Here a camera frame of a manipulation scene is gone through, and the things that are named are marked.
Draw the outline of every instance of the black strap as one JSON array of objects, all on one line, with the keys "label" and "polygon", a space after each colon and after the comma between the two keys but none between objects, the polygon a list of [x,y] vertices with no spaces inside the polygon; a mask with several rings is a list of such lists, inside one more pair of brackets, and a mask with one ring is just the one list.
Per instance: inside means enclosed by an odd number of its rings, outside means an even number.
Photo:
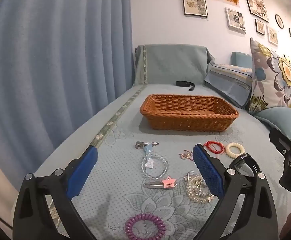
[{"label": "black strap", "polygon": [[194,84],[192,82],[188,82],[188,81],[176,81],[175,82],[175,85],[177,87],[189,87],[189,86],[192,86],[189,91],[193,91],[194,89]]}]

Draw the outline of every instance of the basket rim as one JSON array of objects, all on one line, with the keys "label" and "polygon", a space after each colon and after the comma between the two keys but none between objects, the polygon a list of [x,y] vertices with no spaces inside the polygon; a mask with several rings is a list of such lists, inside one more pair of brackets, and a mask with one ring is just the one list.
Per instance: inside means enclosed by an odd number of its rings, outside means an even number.
[{"label": "basket rim", "polygon": [[[227,107],[229,107],[230,109],[234,110],[234,113],[233,114],[185,114],[185,113],[157,113],[157,112],[154,112],[154,111],[148,111],[145,108],[145,105],[146,103],[149,101],[149,99],[153,96],[178,96],[178,97],[204,97],[204,98],[218,98],[218,99],[221,99],[223,101],[223,103],[226,104]],[[187,117],[190,117],[190,116],[195,116],[195,117],[199,117],[199,116],[206,116],[206,117],[220,117],[220,118],[229,118],[231,119],[232,117],[238,117],[239,116],[239,112],[233,107],[231,106],[227,101],[225,101],[223,98],[220,98],[220,97],[216,97],[216,96],[202,96],[202,95],[174,95],[174,94],[151,94],[151,95],[148,95],[147,98],[144,100],[143,104],[141,105],[140,107],[140,112],[142,114],[146,114],[146,115],[156,115],[156,116],[167,116],[169,115],[169,117],[179,117],[180,116],[187,116]]]}]

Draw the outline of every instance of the pink star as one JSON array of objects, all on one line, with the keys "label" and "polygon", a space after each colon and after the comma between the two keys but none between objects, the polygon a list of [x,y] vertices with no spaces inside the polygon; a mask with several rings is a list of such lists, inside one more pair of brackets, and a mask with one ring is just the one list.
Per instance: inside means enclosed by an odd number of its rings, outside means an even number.
[{"label": "pink star", "polygon": [[174,184],[175,184],[176,179],[172,179],[169,176],[162,180],[162,183],[164,184],[164,188],[173,188]]}]

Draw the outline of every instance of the oval picture frame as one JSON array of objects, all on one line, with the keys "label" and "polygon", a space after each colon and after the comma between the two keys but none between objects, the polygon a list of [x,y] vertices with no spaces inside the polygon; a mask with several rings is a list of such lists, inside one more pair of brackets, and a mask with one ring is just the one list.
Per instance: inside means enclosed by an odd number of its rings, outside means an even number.
[{"label": "oval picture frame", "polygon": [[281,29],[284,28],[283,21],[282,21],[281,17],[280,17],[278,14],[275,15],[275,21],[277,22],[278,26],[279,26]]}]

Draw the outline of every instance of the silver screw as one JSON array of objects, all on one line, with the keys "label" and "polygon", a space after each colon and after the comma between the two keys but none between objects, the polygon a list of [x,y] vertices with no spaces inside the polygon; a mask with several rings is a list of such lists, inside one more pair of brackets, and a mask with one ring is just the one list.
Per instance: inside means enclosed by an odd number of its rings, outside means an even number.
[{"label": "silver screw", "polygon": [[54,171],[54,174],[56,176],[60,176],[62,173],[63,173],[63,170],[62,169],[57,169],[57,170]]},{"label": "silver screw", "polygon": [[234,175],[235,174],[235,170],[234,169],[227,169],[227,173],[229,173],[230,175]]},{"label": "silver screw", "polygon": [[260,179],[264,179],[264,178],[265,178],[265,175],[264,175],[262,172],[260,172],[260,173],[258,173],[258,177],[259,177]]},{"label": "silver screw", "polygon": [[25,179],[26,180],[29,180],[29,179],[31,179],[32,178],[32,174],[31,173],[28,173],[26,176],[25,176]]}]

